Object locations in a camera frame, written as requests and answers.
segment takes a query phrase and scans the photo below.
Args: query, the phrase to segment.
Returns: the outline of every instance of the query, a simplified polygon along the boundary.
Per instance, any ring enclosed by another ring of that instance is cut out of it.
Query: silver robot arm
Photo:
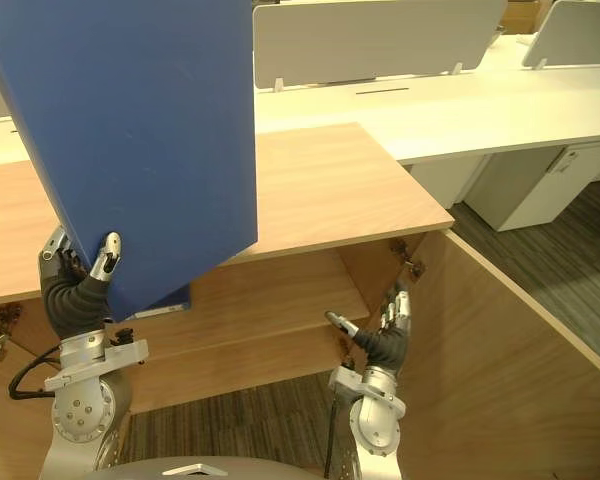
[[[233,457],[171,457],[116,467],[118,431],[131,402],[131,389],[121,369],[148,356],[146,341],[134,341],[130,329],[118,332],[116,341],[105,335],[106,295],[120,261],[120,247],[118,234],[107,235],[89,274],[61,227],[40,253],[45,309],[61,339],[61,370],[45,381],[44,395],[55,394],[53,440],[39,480],[141,480],[197,474],[236,480],[318,478],[289,465]],[[326,316],[368,355],[363,375],[339,367],[329,381],[345,402],[354,439],[354,447],[343,458],[341,478],[401,480],[398,420],[405,405],[396,397],[396,378],[407,350],[408,294],[398,290],[383,315],[382,328],[375,333],[359,330],[336,313]]]
[[[367,352],[363,375],[344,366],[336,368],[329,386],[340,403],[349,407],[349,429],[354,447],[342,452],[339,478],[401,480],[398,466],[400,425],[406,406],[396,396],[397,375],[407,353],[411,308],[406,289],[398,286],[382,315],[378,332],[359,330],[342,315],[327,319]]]
[[[38,263],[45,310],[61,339],[57,375],[45,390],[55,393],[53,440],[40,480],[69,480],[117,463],[118,430],[131,402],[121,368],[148,356],[144,340],[123,329],[117,341],[105,336],[106,296],[120,260],[121,239],[104,239],[88,275],[58,227]]]

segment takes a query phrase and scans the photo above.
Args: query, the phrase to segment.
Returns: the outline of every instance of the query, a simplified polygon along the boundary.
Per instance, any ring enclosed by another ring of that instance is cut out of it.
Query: wooden panel
[[[128,368],[131,412],[206,398],[335,368],[342,359],[331,325],[155,359]]]
[[[7,348],[9,352],[0,362],[0,480],[30,480],[37,478],[51,444],[52,399],[9,399],[9,382],[33,356],[11,342]],[[29,374],[22,388],[40,388],[54,372],[42,365]]]
[[[453,221],[356,124],[263,134],[256,143],[259,241],[232,263]],[[30,163],[0,165],[0,302],[39,295],[37,255],[56,223]]]
[[[31,163],[0,165],[0,303],[40,295],[38,253],[57,225]]]
[[[423,238],[424,234],[403,237],[408,252],[413,253]],[[380,308],[387,291],[393,287],[402,270],[399,257],[391,251],[394,243],[395,240],[388,239],[338,248],[349,276],[371,313]]]
[[[415,257],[427,270],[411,288],[400,380],[404,471],[486,480],[600,469],[600,357],[456,235],[428,234]]]
[[[190,311],[124,323],[147,339],[151,360],[324,326],[330,309],[369,315],[334,250],[217,268],[191,291]]]
[[[539,1],[510,1],[500,24],[507,29],[506,33],[509,34],[533,33],[539,10]]]
[[[231,263],[451,226],[357,124],[256,138],[259,240]]]

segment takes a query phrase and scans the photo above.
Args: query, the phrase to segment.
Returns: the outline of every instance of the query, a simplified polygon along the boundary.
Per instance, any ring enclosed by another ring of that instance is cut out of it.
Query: wooden shelf
[[[333,369],[342,361],[337,335],[323,325],[171,357],[150,356],[144,365],[125,370],[133,389],[131,413]]]
[[[453,223],[359,125],[258,135],[256,156],[259,240],[227,263]],[[31,162],[0,165],[0,303],[40,296],[38,253],[57,224]]]
[[[325,310],[369,315],[335,250],[217,268],[193,282],[193,308],[112,325],[149,342],[149,358],[328,325]]]

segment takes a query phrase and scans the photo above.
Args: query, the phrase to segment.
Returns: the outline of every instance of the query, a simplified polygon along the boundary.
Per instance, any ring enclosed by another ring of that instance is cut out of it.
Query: cabinet door
[[[427,234],[414,260],[403,472],[597,478],[600,357],[455,234]]]
[[[552,222],[600,173],[600,144],[566,148],[498,230]]]
[[[8,342],[6,348],[7,355],[0,362],[0,480],[31,480],[38,477],[51,444],[52,399],[15,401],[9,398],[9,382],[33,360],[33,355],[12,342]],[[55,372],[41,365],[29,374],[21,388],[40,388],[44,379]]]

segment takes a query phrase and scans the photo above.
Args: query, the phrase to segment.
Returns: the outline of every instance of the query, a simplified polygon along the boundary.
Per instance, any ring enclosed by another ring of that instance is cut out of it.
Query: cable
[[[331,470],[331,456],[333,454],[333,437],[336,429],[336,416],[338,413],[338,399],[333,396],[331,403],[331,417],[329,418],[329,439],[327,440],[327,459],[324,462],[324,478],[329,478]]]
[[[59,349],[60,349],[60,344],[56,345],[53,348],[50,348],[49,350],[44,352],[42,355],[40,355],[39,357],[34,359],[31,363],[29,363],[29,365],[27,365],[22,370],[20,370],[15,375],[15,377],[13,377],[13,380],[11,380],[11,383],[9,383],[9,396],[13,400],[28,400],[30,398],[55,397],[55,394],[53,392],[45,392],[42,389],[40,389],[36,392],[18,390],[18,386],[20,385],[20,382],[22,381],[22,379],[27,375],[27,373],[29,373],[31,370],[36,368],[38,365],[43,364],[43,363],[47,363],[47,364],[60,363],[60,361],[58,359],[49,357],[49,355],[51,355],[52,353],[56,352]]]

